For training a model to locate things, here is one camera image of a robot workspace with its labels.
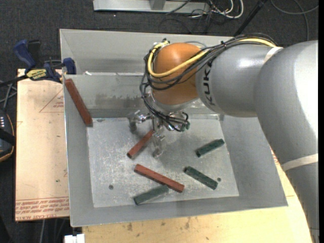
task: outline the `kuka robotic arm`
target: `kuka robotic arm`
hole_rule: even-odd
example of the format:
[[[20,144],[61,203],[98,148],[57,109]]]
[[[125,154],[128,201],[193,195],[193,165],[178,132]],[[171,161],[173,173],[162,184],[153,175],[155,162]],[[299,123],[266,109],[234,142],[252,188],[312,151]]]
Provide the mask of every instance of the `kuka robotic arm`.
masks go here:
[[[169,130],[188,128],[184,110],[197,98],[216,113],[258,117],[317,242],[318,41],[281,48],[270,38],[243,35],[206,48],[164,40],[145,62],[144,101],[151,87],[146,104]]]

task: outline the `green rubber stick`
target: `green rubber stick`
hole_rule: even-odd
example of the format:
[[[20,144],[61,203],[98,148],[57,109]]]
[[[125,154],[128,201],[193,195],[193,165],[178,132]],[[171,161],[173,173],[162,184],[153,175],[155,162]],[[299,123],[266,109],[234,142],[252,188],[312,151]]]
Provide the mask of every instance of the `green rubber stick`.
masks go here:
[[[192,167],[186,167],[184,172],[191,176],[192,178],[196,179],[200,183],[208,186],[209,188],[215,190],[217,188],[218,183],[211,179],[210,177],[204,175],[203,173],[199,172],[198,170],[192,168]]]
[[[223,139],[214,140],[214,141],[206,144],[205,146],[197,149],[195,152],[198,157],[201,157],[202,155],[208,153],[209,151],[219,148],[220,146],[222,146],[224,144],[225,144],[225,142]]]
[[[169,191],[168,186],[161,185],[159,187],[153,188],[152,190],[149,190],[148,192],[145,192],[143,194],[134,197],[133,200],[136,205],[140,205],[141,203],[156,198],[162,194],[167,193],[168,191]]]

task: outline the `cardboard sheet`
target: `cardboard sheet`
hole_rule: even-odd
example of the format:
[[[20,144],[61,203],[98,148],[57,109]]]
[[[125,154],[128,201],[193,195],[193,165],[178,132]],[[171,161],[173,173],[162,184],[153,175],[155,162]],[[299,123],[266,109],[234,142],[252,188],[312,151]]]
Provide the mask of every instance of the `cardboard sheet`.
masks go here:
[[[15,220],[69,216],[62,84],[18,82],[16,137]]]

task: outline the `red stick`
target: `red stick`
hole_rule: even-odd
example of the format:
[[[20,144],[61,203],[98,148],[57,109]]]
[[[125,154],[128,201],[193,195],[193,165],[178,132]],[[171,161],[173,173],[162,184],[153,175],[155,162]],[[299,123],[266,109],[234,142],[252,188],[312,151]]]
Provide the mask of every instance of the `red stick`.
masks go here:
[[[133,159],[136,153],[141,150],[141,148],[146,144],[146,142],[149,141],[153,133],[154,133],[153,130],[146,133],[146,135],[134,147],[132,147],[130,151],[127,152],[127,156],[130,159]]]
[[[168,188],[170,189],[173,189],[175,190],[176,192],[182,192],[183,189],[184,189],[184,185],[183,184],[180,184],[168,177],[165,177],[163,175],[160,175],[159,173],[151,170],[151,169],[148,169],[140,164],[137,164],[135,166],[135,169],[134,169],[134,172],[142,175],[142,176],[145,176],[159,184],[162,184],[162,185],[167,185]]]
[[[77,108],[79,111],[81,118],[83,119],[86,126],[92,126],[92,118],[91,115],[85,105],[85,103],[82,100],[81,95],[79,94],[79,91],[77,90],[74,82],[72,79],[67,79],[65,81],[65,86]]]

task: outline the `blue clamp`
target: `blue clamp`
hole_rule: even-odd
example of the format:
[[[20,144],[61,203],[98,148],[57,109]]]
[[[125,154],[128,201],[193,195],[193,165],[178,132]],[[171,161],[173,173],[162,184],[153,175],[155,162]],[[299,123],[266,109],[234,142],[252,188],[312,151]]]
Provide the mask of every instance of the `blue clamp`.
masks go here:
[[[27,64],[28,68],[25,70],[25,75],[31,80],[51,80],[61,83],[62,75],[57,73],[49,63],[45,63],[43,68],[35,68],[36,62],[28,51],[27,40],[23,39],[17,42],[14,46],[14,53],[21,61]],[[73,59],[65,58],[63,63],[59,65],[65,66],[68,74],[76,74],[76,67]]]

